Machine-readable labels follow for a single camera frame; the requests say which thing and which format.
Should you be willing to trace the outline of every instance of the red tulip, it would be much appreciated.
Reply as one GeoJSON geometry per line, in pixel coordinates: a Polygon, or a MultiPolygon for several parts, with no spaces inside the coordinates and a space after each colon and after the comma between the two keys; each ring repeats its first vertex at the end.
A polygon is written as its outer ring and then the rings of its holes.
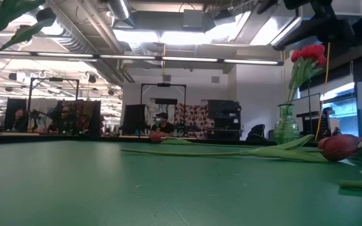
{"type": "Polygon", "coordinates": [[[304,59],[311,58],[313,61],[316,61],[321,57],[324,57],[324,52],[325,47],[323,45],[310,45],[302,49],[301,56],[304,59]]]}
{"type": "Polygon", "coordinates": [[[314,46],[306,46],[301,51],[301,56],[304,59],[312,58],[314,56],[314,46]]]}
{"type": "Polygon", "coordinates": [[[321,139],[319,142],[318,142],[318,148],[319,149],[324,149],[324,145],[325,145],[325,141],[327,141],[330,137],[325,137],[323,139],[321,139]]]}
{"type": "Polygon", "coordinates": [[[292,55],[292,62],[296,62],[297,60],[299,60],[301,57],[301,51],[300,50],[295,50],[293,55],[292,55]]]}
{"type": "Polygon", "coordinates": [[[325,52],[325,47],[323,45],[314,45],[314,54],[317,56],[323,56],[325,52]]]}
{"type": "Polygon", "coordinates": [[[323,156],[329,161],[340,161],[354,156],[358,149],[359,139],[352,135],[337,135],[324,141],[323,156]]]}
{"type": "Polygon", "coordinates": [[[326,63],[326,60],[327,58],[324,55],[319,56],[317,66],[322,67],[326,63]]]}

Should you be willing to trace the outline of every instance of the table surface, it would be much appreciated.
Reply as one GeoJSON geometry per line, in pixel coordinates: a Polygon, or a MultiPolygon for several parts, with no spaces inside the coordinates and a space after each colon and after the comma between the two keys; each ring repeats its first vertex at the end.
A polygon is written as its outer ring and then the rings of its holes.
{"type": "Polygon", "coordinates": [[[241,148],[55,141],[0,144],[0,225],[361,225],[362,161],[121,153],[241,148]]]}

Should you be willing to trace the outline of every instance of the green leaf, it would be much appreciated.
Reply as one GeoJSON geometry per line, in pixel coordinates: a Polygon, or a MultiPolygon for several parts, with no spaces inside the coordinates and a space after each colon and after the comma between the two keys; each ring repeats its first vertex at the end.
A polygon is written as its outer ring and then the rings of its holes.
{"type": "Polygon", "coordinates": [[[256,156],[263,158],[281,158],[286,160],[293,161],[308,161],[313,163],[327,163],[328,160],[314,154],[306,153],[305,151],[298,150],[284,150],[278,148],[277,146],[273,147],[264,147],[254,150],[240,151],[242,156],[256,156]]]}
{"type": "Polygon", "coordinates": [[[319,72],[321,72],[323,68],[315,68],[312,70],[312,77],[318,75],[319,72]]]}
{"type": "Polygon", "coordinates": [[[44,19],[33,26],[29,27],[21,27],[18,29],[14,36],[12,36],[11,40],[9,40],[7,43],[5,43],[2,47],[0,47],[0,51],[3,51],[4,49],[21,43],[23,41],[27,41],[31,39],[31,37],[41,31],[46,26],[51,26],[55,21],[55,18],[47,18],[44,19]]]}
{"type": "Polygon", "coordinates": [[[177,139],[174,137],[167,137],[166,141],[162,141],[160,144],[180,144],[180,145],[190,145],[191,142],[183,140],[183,139],[177,139]]]}
{"type": "Polygon", "coordinates": [[[315,137],[314,135],[309,134],[309,135],[303,136],[300,139],[296,139],[294,141],[290,141],[285,144],[280,144],[276,147],[286,149],[286,150],[296,149],[296,148],[302,147],[304,144],[308,143],[308,141],[310,141],[314,137],[315,137]]]}
{"type": "Polygon", "coordinates": [[[0,5],[0,31],[23,14],[45,4],[45,0],[4,0],[0,5]]]}

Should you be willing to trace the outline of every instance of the vase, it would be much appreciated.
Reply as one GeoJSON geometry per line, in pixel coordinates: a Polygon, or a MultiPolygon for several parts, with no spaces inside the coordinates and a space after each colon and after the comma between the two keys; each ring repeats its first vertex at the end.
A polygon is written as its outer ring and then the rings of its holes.
{"type": "Polygon", "coordinates": [[[277,144],[284,144],[300,138],[299,125],[293,118],[293,104],[280,104],[280,118],[275,125],[275,140],[277,144]]]}

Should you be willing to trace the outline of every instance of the white wall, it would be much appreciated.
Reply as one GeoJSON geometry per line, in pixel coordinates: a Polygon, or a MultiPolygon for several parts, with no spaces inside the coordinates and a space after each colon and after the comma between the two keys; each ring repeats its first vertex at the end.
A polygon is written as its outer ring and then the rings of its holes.
{"type": "MultiPolygon", "coordinates": [[[[130,68],[129,74],[135,79],[135,84],[124,85],[123,102],[126,105],[140,104],[141,83],[162,83],[162,70],[150,69],[144,71],[139,68],[130,68]]],[[[228,75],[222,70],[189,70],[166,69],[165,73],[172,76],[172,84],[187,85],[187,104],[200,105],[202,100],[228,100],[228,75]],[[212,76],[219,76],[220,83],[211,83],[212,76]]],[[[152,86],[142,96],[142,103],[145,104],[154,98],[178,99],[179,103],[184,102],[184,88],[179,87],[156,87],[152,86]]]]}
{"type": "Polygon", "coordinates": [[[229,100],[237,100],[237,65],[229,72],[228,96],[229,100]]]}
{"type": "Polygon", "coordinates": [[[277,105],[285,102],[283,67],[237,65],[237,100],[245,140],[251,128],[265,125],[265,135],[279,117],[277,105]]]}

